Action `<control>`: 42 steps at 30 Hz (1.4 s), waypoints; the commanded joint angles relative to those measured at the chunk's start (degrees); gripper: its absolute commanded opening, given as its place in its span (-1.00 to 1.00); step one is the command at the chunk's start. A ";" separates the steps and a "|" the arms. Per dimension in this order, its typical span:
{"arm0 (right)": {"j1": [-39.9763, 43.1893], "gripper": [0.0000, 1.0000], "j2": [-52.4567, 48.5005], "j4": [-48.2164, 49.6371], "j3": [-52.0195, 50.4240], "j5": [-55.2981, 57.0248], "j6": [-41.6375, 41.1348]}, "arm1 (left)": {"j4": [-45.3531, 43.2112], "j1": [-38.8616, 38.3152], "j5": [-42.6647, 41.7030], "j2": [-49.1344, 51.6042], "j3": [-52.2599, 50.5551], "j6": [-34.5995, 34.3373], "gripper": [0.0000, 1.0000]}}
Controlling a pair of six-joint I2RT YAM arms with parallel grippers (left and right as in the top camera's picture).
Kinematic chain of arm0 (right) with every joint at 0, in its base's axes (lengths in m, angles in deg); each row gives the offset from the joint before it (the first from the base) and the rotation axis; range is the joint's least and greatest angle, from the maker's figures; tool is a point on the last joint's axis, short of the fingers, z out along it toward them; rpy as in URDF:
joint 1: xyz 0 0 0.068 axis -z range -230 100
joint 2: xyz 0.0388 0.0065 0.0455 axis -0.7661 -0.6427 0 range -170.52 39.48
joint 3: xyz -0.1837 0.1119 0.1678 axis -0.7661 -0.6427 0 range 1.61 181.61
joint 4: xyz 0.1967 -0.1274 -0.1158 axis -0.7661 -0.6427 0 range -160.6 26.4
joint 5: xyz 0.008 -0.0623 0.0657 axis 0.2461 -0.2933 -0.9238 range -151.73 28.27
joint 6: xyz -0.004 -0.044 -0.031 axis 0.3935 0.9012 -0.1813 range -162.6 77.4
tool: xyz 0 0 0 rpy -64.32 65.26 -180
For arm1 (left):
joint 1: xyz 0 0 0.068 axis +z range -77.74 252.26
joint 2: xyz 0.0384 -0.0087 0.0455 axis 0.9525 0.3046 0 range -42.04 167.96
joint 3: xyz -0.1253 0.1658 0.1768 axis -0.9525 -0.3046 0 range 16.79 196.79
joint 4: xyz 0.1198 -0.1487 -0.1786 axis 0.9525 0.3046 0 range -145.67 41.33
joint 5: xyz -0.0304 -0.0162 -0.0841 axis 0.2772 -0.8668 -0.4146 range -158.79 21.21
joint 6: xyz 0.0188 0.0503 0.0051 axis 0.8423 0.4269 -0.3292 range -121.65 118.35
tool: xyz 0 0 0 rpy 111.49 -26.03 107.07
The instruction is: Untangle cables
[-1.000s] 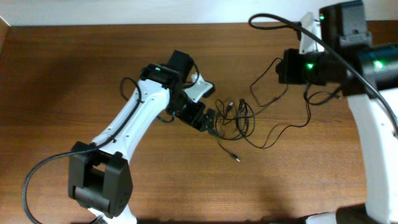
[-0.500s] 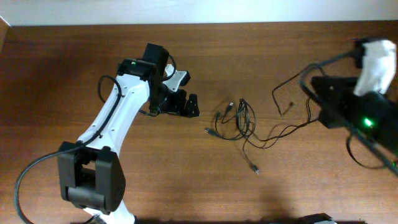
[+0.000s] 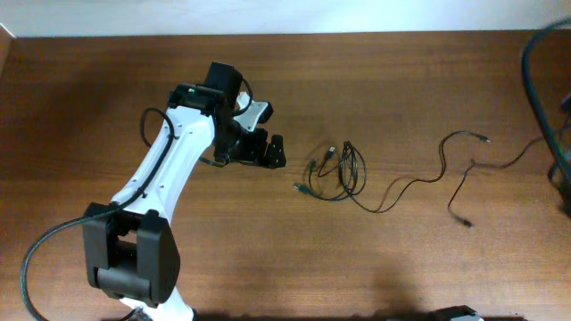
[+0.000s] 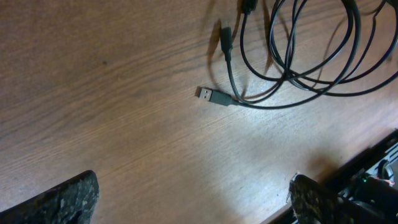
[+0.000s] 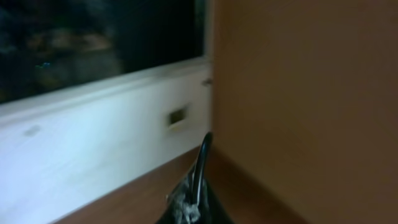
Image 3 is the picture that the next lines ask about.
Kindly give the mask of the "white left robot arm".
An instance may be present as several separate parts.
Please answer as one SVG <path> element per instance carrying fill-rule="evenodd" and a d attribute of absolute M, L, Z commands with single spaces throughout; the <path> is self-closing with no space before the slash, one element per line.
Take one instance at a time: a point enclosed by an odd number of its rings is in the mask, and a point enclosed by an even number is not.
<path fill-rule="evenodd" d="M 273 113 L 256 102 L 232 65 L 211 64 L 201 85 L 180 84 L 136 173 L 109 204 L 90 204 L 82 225 L 89 284 L 130 307 L 128 320 L 193 320 L 176 283 L 180 256 L 171 230 L 178 198 L 203 152 L 211 165 L 286 165 L 282 136 L 261 128 Z"/>

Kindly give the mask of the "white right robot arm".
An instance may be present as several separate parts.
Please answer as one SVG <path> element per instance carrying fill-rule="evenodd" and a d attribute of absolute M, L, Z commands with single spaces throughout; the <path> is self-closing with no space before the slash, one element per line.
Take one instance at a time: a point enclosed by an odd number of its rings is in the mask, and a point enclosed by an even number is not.
<path fill-rule="evenodd" d="M 428 314 L 429 321 L 484 321 L 484 319 L 467 305 L 437 309 Z"/>

